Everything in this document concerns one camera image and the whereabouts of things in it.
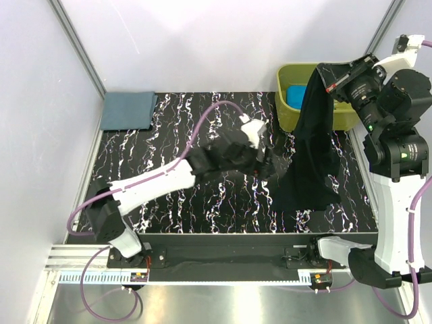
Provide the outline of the black t shirt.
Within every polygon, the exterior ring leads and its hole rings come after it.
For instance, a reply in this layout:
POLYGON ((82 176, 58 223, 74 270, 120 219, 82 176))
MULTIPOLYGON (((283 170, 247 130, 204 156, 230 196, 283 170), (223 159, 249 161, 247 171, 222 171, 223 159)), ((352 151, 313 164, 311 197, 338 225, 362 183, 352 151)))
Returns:
POLYGON ((275 191, 272 211, 324 211, 341 202, 340 195, 325 183, 327 176, 337 176, 340 169, 340 157, 333 152, 332 131, 333 99, 318 70, 314 70, 293 131, 295 153, 275 191))

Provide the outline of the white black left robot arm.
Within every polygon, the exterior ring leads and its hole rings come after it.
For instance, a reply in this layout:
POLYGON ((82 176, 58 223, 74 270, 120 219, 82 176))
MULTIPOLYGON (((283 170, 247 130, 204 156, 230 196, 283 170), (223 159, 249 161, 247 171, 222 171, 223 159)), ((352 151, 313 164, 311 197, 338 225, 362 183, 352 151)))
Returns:
POLYGON ((259 180, 273 175, 275 168, 264 121, 241 117, 242 125, 210 143, 189 148, 185 155, 152 171, 111 183, 97 182, 85 208, 94 240, 110 244, 122 257, 131 259, 150 246, 123 220, 138 206, 174 191, 209 182, 222 173, 238 171, 259 180))

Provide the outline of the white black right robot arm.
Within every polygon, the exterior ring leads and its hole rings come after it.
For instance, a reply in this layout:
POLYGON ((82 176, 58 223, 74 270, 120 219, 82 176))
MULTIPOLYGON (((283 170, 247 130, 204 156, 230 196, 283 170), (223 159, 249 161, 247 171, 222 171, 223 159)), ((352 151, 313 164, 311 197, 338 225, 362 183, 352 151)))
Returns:
POLYGON ((379 231, 374 245, 317 236, 308 245, 307 259, 314 267, 337 262, 356 281, 380 289, 431 281, 416 214, 431 183, 429 146, 415 128, 431 106, 431 81, 414 69, 424 45, 423 35, 403 34, 385 59, 367 54, 349 63, 317 66, 327 93, 349 103, 367 131, 363 146, 377 190, 379 231))

